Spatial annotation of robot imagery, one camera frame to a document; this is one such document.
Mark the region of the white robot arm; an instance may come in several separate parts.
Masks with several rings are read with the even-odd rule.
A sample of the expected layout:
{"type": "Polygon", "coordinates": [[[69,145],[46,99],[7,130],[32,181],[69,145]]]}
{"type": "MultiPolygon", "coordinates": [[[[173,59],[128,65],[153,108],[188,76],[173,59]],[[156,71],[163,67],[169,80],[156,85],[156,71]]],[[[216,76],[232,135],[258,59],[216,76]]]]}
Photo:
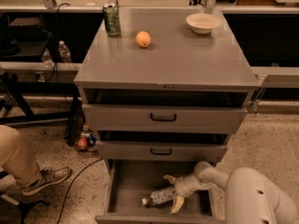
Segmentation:
{"type": "Polygon", "coordinates": [[[192,173],[165,175],[175,187],[171,213],[179,211],[187,197],[215,184],[225,191],[225,224],[294,224],[297,208],[292,198],[262,173],[247,167],[229,175],[200,161],[192,173]]]}

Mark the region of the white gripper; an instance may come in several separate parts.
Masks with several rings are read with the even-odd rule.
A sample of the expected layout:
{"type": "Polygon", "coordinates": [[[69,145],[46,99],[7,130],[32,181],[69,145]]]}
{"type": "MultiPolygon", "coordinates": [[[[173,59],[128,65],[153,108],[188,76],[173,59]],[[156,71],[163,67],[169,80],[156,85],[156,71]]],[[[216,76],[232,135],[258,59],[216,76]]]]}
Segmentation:
{"type": "Polygon", "coordinates": [[[212,186],[211,182],[206,182],[200,179],[195,172],[182,175],[178,178],[171,175],[164,175],[163,178],[174,185],[176,193],[178,194],[173,200],[173,205],[170,211],[171,215],[176,214],[180,210],[184,204],[185,198],[191,196],[197,190],[208,190],[212,186]]]}

